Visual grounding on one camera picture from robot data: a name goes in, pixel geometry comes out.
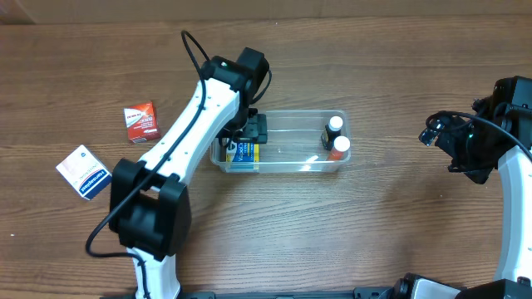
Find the blue yellow VapoDrops box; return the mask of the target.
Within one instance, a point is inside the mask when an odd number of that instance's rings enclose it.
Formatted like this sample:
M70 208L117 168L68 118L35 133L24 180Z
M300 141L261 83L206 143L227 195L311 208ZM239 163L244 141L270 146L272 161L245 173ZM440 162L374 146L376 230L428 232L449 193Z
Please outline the blue yellow VapoDrops box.
M257 172L259 170L259 144L231 142L226 150L227 170L234 172Z

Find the dark bottle white cap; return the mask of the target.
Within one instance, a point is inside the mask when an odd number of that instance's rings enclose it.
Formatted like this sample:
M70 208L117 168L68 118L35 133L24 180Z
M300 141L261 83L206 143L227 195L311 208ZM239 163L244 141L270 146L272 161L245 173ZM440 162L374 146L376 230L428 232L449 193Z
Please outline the dark bottle white cap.
M333 116L324 126L321 141L325 150L331 150L334 140L341 135L343 119L340 116Z

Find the orange bottle white cap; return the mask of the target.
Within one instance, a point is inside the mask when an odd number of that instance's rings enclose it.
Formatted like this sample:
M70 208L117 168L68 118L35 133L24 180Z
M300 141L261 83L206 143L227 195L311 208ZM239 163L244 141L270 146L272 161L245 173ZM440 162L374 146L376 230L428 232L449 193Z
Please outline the orange bottle white cap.
M327 157L327 161L337 161L350 150L351 141L346 136L338 136L332 143L332 148Z

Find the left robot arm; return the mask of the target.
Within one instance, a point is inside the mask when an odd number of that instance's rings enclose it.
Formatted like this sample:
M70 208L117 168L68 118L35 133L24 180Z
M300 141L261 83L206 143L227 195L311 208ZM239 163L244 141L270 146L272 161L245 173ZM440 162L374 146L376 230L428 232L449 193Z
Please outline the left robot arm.
M264 54L244 48L237 61L214 56L199 69L193 98L166 135L141 158L112 172L109 228L135 261L136 298L176 298L175 254L191 225L187 186L209 145L264 144L267 121L254 103L272 79Z

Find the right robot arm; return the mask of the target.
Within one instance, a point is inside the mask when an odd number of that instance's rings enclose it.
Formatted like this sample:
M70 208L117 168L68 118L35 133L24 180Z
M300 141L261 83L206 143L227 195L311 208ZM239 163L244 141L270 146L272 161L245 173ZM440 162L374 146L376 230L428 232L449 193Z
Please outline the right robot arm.
M407 273L383 298L531 297L531 80L498 80L471 113L441 110L426 119L419 140L451 157L451 173L484 184L497 171L503 192L502 239L493 282L452 287Z

